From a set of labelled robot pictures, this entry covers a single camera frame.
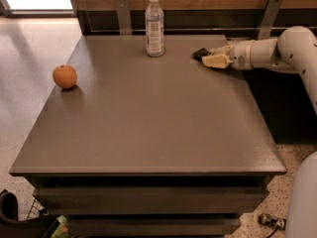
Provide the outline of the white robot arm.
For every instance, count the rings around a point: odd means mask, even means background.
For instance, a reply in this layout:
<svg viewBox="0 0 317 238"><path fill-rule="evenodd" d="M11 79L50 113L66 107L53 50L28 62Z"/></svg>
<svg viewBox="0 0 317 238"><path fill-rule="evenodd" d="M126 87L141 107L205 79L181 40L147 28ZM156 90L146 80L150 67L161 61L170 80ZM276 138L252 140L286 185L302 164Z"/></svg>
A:
<svg viewBox="0 0 317 238"><path fill-rule="evenodd" d="M294 69L299 73L317 112L317 39L306 27L295 26L279 37L250 40L215 48L201 58L207 67L237 70ZM285 238L317 238L317 152L299 166L294 178L285 225Z"/></svg>

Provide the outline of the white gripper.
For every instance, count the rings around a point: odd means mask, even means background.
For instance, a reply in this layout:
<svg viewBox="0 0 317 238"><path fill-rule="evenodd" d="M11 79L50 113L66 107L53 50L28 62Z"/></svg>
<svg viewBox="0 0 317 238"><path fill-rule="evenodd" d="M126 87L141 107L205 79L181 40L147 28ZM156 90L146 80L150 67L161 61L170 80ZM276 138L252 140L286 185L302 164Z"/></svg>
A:
<svg viewBox="0 0 317 238"><path fill-rule="evenodd" d="M250 70L252 69L251 47L253 43L253 41L242 41L213 48L210 50L212 55L203 57L202 62L208 67L227 68L231 64L237 70Z"/></svg>

